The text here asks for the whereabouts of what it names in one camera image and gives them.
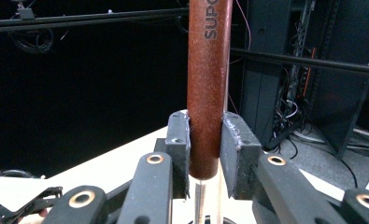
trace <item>black background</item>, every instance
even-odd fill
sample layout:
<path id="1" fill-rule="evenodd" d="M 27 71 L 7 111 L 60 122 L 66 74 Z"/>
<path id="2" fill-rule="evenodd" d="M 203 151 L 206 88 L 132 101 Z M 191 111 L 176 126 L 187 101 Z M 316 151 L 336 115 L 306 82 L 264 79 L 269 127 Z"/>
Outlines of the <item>black background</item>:
<path id="1" fill-rule="evenodd" d="M 48 17 L 177 6 L 174 0 L 60 0 L 37 1 L 33 10 Z M 15 4 L 0 1 L 0 20 L 15 11 Z M 237 7 L 234 21 L 243 23 Z M 235 47 L 243 44 L 244 31 L 243 24 L 233 25 Z M 162 128 L 171 113 L 186 108 L 188 36 L 173 21 L 53 33 L 45 55 L 23 52 L 0 34 L 0 170 L 56 175 Z M 242 62 L 232 65 L 238 74 L 241 69 Z M 236 102 L 240 78 L 231 77 Z"/>

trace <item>white table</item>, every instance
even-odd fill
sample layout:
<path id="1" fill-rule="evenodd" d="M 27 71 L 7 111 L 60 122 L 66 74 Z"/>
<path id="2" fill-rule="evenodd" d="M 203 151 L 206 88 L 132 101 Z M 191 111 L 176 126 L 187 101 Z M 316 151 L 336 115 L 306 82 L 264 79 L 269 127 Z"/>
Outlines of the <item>white table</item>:
<path id="1" fill-rule="evenodd" d="M 43 189 L 52 186 L 64 187 L 65 193 L 77 186 L 91 185 L 99 187 L 103 189 L 105 193 L 108 193 L 117 186 L 133 178 L 138 160 L 144 154 L 153 151 L 156 139 L 165 138 L 166 131 L 166 127 L 162 128 L 46 180 L 0 177 L 0 200 L 4 201 L 4 203 L 1 204 L 14 210 L 21 207 L 21 203 L 26 202 L 26 200 L 27 202 L 30 201 L 32 197 L 34 198 L 37 194 L 43 191 Z M 307 172 L 302 172 L 317 190 L 337 200 L 342 200 L 344 195 L 343 190 L 318 179 Z M 8 185 L 7 182 L 15 182 L 15 189 L 20 189 L 21 192 L 13 192 L 12 186 L 14 185 Z M 210 199 L 207 201 L 206 214 L 213 212 L 212 207 L 215 203 L 213 202 L 213 199 L 216 198 L 216 192 L 213 192 L 214 189 L 215 188 L 210 188 L 210 191 L 208 192 L 211 196 L 206 195 L 206 197 Z M 222 211 L 225 217 L 228 217 L 238 224 L 255 223 L 251 212 L 251 201 L 228 200 L 228 198 L 223 197 Z M 192 216 L 192 200 L 173 201 L 174 224 L 188 224 L 192 220 Z"/>

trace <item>cylindrical rod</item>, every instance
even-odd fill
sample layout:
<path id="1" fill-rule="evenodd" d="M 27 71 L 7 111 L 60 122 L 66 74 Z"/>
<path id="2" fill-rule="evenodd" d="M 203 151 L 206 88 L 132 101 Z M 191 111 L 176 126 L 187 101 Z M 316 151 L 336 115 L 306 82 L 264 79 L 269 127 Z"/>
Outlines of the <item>cylindrical rod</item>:
<path id="1" fill-rule="evenodd" d="M 2 20 L 0 32 L 36 30 L 46 28 L 104 24 L 118 21 L 143 21 L 158 18 L 183 16 L 188 14 L 187 8 L 160 9 L 148 11 L 131 11 L 77 16 L 35 18 L 34 20 Z"/>
<path id="2" fill-rule="evenodd" d="M 236 56 L 245 57 L 250 60 L 265 63 L 291 63 L 313 68 L 328 69 L 332 71 L 348 72 L 369 76 L 369 65 L 357 63 L 342 63 L 327 61 L 322 59 L 310 59 L 304 57 L 294 57 L 290 55 L 271 54 L 248 51 L 247 49 L 231 49 L 231 53 Z"/>
<path id="3" fill-rule="evenodd" d="M 187 107 L 191 176 L 217 172 L 221 118 L 229 65 L 232 0 L 191 0 Z"/>
<path id="4" fill-rule="evenodd" d="M 199 181 L 195 184 L 195 217 L 193 220 L 194 224 L 205 223 L 205 196 L 206 196 L 206 185 Z"/>
<path id="5" fill-rule="evenodd" d="M 225 179 L 224 175 L 222 173 L 222 167 L 221 163 L 219 162 L 219 169 L 217 171 L 216 176 L 212 178 L 214 180 L 213 185 L 211 187 L 214 187 L 213 194 L 211 197 L 213 197 L 212 200 L 212 210 L 210 212 L 210 223 L 212 224 L 223 224 L 224 223 L 224 211 L 223 211 L 223 202 L 224 199 L 227 197 L 228 192 L 225 188 Z"/>

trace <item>brown cylinder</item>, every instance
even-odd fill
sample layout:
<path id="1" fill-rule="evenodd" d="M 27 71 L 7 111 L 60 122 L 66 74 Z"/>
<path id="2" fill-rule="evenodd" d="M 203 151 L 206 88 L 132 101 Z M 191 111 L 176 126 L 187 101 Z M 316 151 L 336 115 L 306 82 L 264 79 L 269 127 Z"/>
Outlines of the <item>brown cylinder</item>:
<path id="1" fill-rule="evenodd" d="M 191 176 L 217 173 L 229 65 L 232 0 L 191 0 L 187 107 Z"/>

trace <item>metal rail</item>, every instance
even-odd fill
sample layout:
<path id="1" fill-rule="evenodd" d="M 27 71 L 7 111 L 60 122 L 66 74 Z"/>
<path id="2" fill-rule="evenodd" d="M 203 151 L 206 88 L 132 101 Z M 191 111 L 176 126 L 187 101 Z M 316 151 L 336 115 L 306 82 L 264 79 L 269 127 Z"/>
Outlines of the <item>metal rail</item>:
<path id="1" fill-rule="evenodd" d="M 118 21 L 142 21 L 188 15 L 187 8 L 132 11 L 93 15 L 35 18 L 34 20 L 0 20 L 0 33 L 80 25 L 112 23 Z"/>
<path id="2" fill-rule="evenodd" d="M 352 74 L 369 76 L 369 65 L 357 63 L 341 63 L 326 61 L 320 59 L 309 59 L 302 57 L 294 57 L 289 55 L 279 55 L 270 53 L 252 52 L 245 49 L 231 48 L 231 53 L 236 56 L 245 57 L 250 60 L 265 63 L 295 63 L 304 66 L 310 66 L 320 69 L 329 69 L 341 72 L 350 72 Z"/>

